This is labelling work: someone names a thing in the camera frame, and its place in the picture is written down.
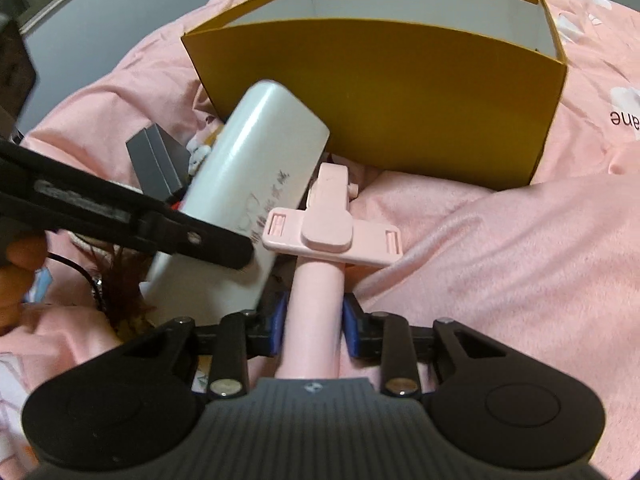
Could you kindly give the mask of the person's hand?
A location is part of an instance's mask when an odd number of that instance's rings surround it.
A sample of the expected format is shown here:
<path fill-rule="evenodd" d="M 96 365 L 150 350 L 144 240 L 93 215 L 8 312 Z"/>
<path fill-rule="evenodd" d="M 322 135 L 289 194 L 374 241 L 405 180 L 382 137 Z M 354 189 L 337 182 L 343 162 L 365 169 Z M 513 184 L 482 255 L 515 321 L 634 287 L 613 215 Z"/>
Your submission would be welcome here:
<path fill-rule="evenodd" d="M 47 235 L 32 231 L 21 235 L 6 248 L 6 261 L 1 267 L 0 323 L 1 333 L 13 330 L 20 322 L 21 304 L 32 288 L 36 271 L 48 258 Z"/>

